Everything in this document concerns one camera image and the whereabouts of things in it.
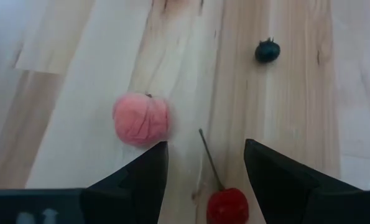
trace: blueberry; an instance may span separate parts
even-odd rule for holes
[[[255,59],[259,63],[269,63],[276,60],[280,55],[280,46],[268,38],[266,41],[260,41],[255,50]]]

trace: pink ball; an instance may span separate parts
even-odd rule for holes
[[[126,144],[148,146],[168,135],[169,107],[163,99],[127,93],[114,104],[113,119],[118,138]]]

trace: wooden surface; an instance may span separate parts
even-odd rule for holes
[[[370,0],[332,5],[341,178],[370,189]]]
[[[0,188],[23,188],[63,76],[15,69],[32,0],[0,1]]]
[[[86,187],[141,155],[111,119],[115,99],[139,91],[168,99],[174,120],[159,223],[205,223],[216,186],[198,128],[225,186],[247,195],[249,223],[264,221],[243,164],[246,138],[370,189],[370,0],[30,5],[39,10],[29,17],[44,19],[27,30],[2,17],[15,39],[0,43],[9,46],[0,47],[0,188]],[[268,37],[282,54],[258,65],[254,49]],[[49,65],[54,51],[63,57]],[[18,58],[67,76],[13,70]]]
[[[269,36],[282,56],[257,66],[253,49]],[[260,222],[246,138],[338,175],[331,41],[328,1],[97,1],[27,187],[86,187],[142,153],[111,121],[115,97],[139,91],[166,97],[173,111],[160,222],[205,223],[216,188],[198,128],[224,183],[247,193]]]
[[[95,0],[33,0],[16,68],[66,74]]]

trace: red cherry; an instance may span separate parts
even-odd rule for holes
[[[239,189],[219,191],[208,201],[209,224],[245,224],[248,217],[247,198]]]

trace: small round object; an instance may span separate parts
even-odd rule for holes
[[[209,224],[245,224],[249,218],[246,196],[235,188],[213,194],[207,206]]]
[[[169,131],[169,106],[161,98],[127,93],[114,104],[116,134],[122,142],[137,147],[165,140]]]
[[[280,46],[268,38],[266,41],[261,41],[255,50],[255,59],[259,63],[269,63],[276,60],[280,55]]]

